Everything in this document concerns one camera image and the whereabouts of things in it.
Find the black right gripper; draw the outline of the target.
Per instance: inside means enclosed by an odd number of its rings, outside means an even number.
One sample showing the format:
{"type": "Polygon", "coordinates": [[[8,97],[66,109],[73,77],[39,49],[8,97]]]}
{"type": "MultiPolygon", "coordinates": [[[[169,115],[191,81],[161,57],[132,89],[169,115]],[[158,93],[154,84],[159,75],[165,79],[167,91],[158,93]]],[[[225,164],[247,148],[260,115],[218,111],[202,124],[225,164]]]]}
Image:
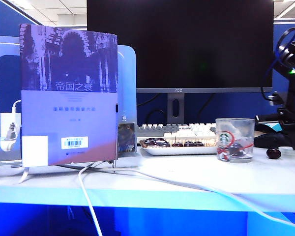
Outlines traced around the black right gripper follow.
{"type": "Polygon", "coordinates": [[[295,113],[286,107],[277,109],[279,123],[284,126],[284,132],[288,135],[291,146],[295,150],[295,113]]]}

